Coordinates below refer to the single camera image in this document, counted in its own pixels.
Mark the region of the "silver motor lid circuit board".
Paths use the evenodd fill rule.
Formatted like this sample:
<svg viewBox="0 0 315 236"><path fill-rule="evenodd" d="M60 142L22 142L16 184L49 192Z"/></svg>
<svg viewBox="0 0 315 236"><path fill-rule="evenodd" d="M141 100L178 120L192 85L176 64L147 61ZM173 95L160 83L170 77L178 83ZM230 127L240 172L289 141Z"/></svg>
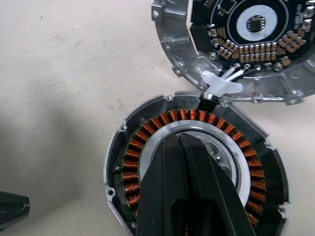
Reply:
<svg viewBox="0 0 315 236"><path fill-rule="evenodd" d="M173 71L205 98L315 94L315 0L154 0L151 13Z"/></svg>

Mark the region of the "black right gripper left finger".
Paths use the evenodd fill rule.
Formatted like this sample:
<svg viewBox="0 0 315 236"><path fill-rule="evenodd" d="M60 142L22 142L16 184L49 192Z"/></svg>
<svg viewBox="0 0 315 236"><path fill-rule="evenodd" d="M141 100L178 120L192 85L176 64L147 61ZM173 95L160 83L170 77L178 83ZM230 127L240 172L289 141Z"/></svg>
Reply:
<svg viewBox="0 0 315 236"><path fill-rule="evenodd" d="M186 236L189 150L197 138L172 134L157 147L140 190L136 236Z"/></svg>

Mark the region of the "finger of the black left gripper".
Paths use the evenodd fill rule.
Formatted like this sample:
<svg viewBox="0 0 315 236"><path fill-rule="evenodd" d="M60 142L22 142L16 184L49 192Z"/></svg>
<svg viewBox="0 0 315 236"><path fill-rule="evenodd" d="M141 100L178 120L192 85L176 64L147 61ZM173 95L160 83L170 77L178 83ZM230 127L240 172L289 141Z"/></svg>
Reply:
<svg viewBox="0 0 315 236"><path fill-rule="evenodd" d="M27 196L0 191L0 207L23 207L29 203Z"/></svg>
<svg viewBox="0 0 315 236"><path fill-rule="evenodd" d="M12 226L28 217L29 205L23 206L0 206L0 226Z"/></svg>

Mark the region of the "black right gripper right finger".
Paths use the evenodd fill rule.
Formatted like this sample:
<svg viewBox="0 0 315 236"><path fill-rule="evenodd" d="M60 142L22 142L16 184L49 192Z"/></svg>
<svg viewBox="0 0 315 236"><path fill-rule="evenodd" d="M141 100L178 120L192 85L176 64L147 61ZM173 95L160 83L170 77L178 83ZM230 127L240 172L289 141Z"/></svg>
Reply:
<svg viewBox="0 0 315 236"><path fill-rule="evenodd" d="M188 181L189 236L256 236L232 180L189 134L179 135Z"/></svg>

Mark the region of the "silver motor housing copper coils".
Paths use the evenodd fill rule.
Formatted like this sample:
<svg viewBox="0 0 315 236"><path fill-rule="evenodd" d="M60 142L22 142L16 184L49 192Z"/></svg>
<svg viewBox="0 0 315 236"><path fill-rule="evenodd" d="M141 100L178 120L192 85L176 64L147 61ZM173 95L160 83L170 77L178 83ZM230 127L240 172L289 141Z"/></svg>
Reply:
<svg viewBox="0 0 315 236"><path fill-rule="evenodd" d="M198 138L232 180L256 236L280 236L288 182L268 135L237 106L198 92L160 95L141 104L116 131L104 161L108 204L129 236L136 236L141 181L158 145L169 135Z"/></svg>

